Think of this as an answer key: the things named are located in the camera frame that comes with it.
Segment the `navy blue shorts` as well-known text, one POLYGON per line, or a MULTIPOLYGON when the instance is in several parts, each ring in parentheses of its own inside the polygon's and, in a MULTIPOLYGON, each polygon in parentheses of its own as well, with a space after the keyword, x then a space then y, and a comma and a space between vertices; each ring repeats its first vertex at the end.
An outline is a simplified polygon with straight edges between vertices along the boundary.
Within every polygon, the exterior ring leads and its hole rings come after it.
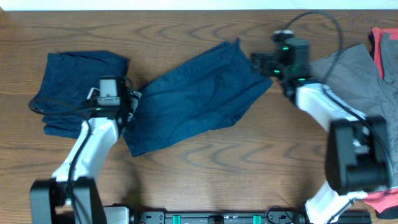
POLYGON ((134 157, 235 125, 273 84, 240 40, 222 42, 144 85, 124 140, 134 157))

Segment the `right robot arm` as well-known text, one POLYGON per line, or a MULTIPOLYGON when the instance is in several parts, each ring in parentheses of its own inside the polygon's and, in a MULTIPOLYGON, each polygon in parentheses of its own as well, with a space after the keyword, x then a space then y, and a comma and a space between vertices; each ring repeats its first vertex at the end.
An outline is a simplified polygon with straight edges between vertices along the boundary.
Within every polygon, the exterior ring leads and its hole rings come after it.
POLYGON ((392 187, 386 120, 350 107, 310 71, 307 53, 288 47, 253 53, 255 71, 276 77, 284 95, 308 113, 327 133, 326 181, 297 212, 286 212, 279 223, 360 223, 348 209, 370 193, 386 195, 392 187))

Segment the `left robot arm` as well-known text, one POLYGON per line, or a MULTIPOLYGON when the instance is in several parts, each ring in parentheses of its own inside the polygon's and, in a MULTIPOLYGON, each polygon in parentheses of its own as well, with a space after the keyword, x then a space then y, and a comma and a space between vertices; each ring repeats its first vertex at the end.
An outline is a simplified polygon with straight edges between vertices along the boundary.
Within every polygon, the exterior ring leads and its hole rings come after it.
POLYGON ((67 115, 82 117, 81 132, 62 165, 30 188, 33 223, 132 223, 126 205, 103 206, 96 181, 109 150, 132 121, 141 93, 128 77, 101 77, 83 105, 67 115))

